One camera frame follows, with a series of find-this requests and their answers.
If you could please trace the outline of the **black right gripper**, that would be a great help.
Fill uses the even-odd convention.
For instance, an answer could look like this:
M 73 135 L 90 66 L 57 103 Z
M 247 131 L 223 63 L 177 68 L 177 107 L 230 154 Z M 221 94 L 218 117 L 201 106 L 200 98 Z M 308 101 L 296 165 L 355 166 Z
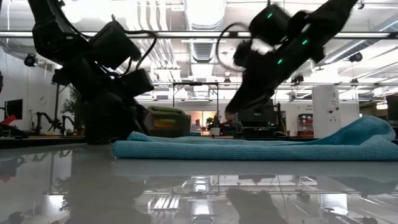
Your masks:
M 313 29 L 250 30 L 233 55 L 234 64 L 243 67 L 239 90 L 225 108 L 227 113 L 266 103 L 274 90 L 308 59 L 324 59 L 325 34 Z

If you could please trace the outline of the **red shelf unit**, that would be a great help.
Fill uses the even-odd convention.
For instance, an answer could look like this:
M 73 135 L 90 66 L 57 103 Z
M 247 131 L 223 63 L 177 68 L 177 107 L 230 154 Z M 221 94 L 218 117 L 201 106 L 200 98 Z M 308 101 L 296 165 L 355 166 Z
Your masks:
M 297 136 L 302 138 L 314 137 L 313 115 L 299 114 L 297 118 Z

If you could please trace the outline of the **black bar with light strips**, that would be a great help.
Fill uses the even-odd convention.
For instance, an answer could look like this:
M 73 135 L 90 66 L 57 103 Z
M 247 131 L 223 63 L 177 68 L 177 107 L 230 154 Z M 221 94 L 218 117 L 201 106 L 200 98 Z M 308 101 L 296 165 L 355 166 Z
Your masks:
M 160 39 L 216 39 L 221 32 L 217 31 L 156 31 Z M 230 31 L 223 34 L 223 39 L 248 39 L 249 32 Z M 2 38 L 30 39 L 30 31 L 0 31 Z M 398 39 L 398 32 L 340 32 L 334 36 L 334 39 L 342 40 L 393 40 Z

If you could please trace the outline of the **blue microfiber towel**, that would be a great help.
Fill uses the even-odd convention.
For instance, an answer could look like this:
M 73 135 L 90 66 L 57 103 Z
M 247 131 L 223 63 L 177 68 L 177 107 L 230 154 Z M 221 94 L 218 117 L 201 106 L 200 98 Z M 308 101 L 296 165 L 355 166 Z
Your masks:
M 398 161 L 392 126 L 363 116 L 313 141 L 249 141 L 201 137 L 161 138 L 132 132 L 116 141 L 113 154 L 130 159 L 225 161 Z

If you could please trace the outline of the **silver ventilation duct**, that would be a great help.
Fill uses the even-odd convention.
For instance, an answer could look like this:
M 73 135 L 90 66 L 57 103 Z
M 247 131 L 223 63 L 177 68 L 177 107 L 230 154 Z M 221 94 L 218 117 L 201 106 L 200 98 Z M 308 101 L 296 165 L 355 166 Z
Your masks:
M 226 0 L 183 0 L 185 24 L 189 31 L 220 31 Z M 191 39 L 190 71 L 196 82 L 214 82 L 215 39 Z

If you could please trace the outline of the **small green potted plant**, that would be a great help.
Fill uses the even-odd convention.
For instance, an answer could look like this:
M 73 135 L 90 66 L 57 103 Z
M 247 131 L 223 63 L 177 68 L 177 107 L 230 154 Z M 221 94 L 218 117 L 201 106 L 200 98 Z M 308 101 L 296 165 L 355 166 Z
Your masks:
M 87 144 L 110 144 L 112 134 L 111 111 L 106 102 L 95 98 L 92 101 L 85 100 L 81 93 L 72 85 L 70 97 L 65 100 L 61 109 L 62 113 L 73 115 L 74 130 L 84 135 Z

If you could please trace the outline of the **small black monitor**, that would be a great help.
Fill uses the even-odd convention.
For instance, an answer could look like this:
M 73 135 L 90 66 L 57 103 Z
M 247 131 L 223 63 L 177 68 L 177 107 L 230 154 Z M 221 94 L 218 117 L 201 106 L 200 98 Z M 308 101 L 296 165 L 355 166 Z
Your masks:
M 16 119 L 23 118 L 23 99 L 6 101 L 4 103 L 4 117 L 14 115 Z

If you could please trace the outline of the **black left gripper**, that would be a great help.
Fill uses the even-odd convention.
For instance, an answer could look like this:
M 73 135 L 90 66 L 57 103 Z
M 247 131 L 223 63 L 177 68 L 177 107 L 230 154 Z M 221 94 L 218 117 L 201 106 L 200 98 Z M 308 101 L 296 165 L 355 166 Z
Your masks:
M 148 115 L 145 107 L 135 97 L 154 90 L 150 75 L 143 68 L 127 73 L 105 71 L 86 58 L 73 60 L 56 69 L 52 81 L 62 86 L 74 86 L 85 100 L 102 99 L 108 95 L 126 110 L 124 134 L 148 134 L 144 121 Z

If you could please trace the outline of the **black tripod stand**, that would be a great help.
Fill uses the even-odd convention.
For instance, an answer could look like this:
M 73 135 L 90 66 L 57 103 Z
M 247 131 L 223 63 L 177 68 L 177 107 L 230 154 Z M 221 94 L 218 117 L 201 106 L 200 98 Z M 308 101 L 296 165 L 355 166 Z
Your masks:
M 56 95 L 55 95 L 55 111 L 54 111 L 54 121 L 57 121 L 57 122 L 59 122 L 59 118 L 58 118 L 59 98 L 60 98 L 60 84 L 57 84 Z

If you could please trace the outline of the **large black monitor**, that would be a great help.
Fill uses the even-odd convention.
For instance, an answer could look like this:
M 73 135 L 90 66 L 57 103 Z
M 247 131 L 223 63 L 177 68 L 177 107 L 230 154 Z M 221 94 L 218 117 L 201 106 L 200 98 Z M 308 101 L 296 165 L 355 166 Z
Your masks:
M 273 100 L 238 112 L 240 122 L 260 122 L 266 124 L 276 124 L 277 112 L 274 109 Z

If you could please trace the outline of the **person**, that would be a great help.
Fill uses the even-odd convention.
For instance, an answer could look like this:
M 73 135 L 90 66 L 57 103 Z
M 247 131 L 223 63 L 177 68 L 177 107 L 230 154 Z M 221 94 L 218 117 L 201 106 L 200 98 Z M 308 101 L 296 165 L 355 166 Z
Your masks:
M 226 121 L 220 124 L 222 136 L 233 136 L 234 138 L 242 131 L 242 124 L 235 118 L 234 113 L 224 113 Z

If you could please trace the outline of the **dark framed screen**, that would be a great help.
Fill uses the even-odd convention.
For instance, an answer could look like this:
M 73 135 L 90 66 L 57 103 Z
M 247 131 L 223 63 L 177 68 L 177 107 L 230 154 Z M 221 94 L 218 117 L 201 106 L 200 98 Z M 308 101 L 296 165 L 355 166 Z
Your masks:
M 398 121 L 398 95 L 386 96 L 389 120 Z

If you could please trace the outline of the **white pillar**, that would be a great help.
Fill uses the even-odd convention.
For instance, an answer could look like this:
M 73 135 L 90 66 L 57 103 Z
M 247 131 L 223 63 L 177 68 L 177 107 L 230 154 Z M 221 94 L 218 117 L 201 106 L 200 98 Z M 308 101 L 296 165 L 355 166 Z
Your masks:
M 315 138 L 325 138 L 341 128 L 338 87 L 315 86 L 312 89 L 313 128 Z

